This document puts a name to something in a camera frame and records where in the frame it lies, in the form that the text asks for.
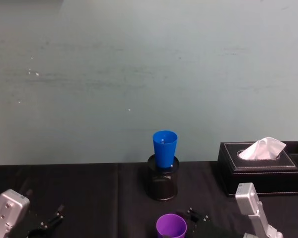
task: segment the tissue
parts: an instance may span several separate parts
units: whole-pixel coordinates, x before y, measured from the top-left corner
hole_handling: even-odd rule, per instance
[[[256,141],[246,150],[242,151],[239,154],[239,157],[244,160],[275,159],[285,146],[286,144],[282,143],[279,140],[271,137],[265,137],[261,140]]]

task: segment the metal bracket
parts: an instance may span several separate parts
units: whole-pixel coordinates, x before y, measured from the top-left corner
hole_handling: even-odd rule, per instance
[[[8,233],[25,216],[30,201],[21,194],[9,189],[0,195],[0,238]]]
[[[283,234],[268,224],[263,203],[259,201],[253,183],[240,183],[235,198],[243,215],[247,215],[259,238],[283,238]]]

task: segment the black leather tissue box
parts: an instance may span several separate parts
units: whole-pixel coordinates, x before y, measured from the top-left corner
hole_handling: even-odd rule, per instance
[[[218,169],[225,193],[235,196],[241,182],[252,182],[258,194],[298,194],[298,141],[283,141],[286,146],[276,159],[248,161],[239,153],[254,142],[221,143]]]

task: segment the blue cup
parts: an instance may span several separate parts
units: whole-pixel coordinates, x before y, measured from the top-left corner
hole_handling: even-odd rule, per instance
[[[178,136],[173,131],[162,130],[153,134],[153,149],[155,165],[169,168],[173,164]]]

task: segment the black table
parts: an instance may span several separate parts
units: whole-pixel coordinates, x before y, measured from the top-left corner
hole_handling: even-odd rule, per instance
[[[145,163],[0,166],[0,193],[34,190],[31,207],[49,216],[63,203],[65,219],[52,238],[152,238],[165,213],[193,207],[219,227],[253,233],[234,198],[222,192],[216,162],[181,162],[178,195],[159,202],[143,186]],[[269,223],[298,238],[298,196],[260,197]]]

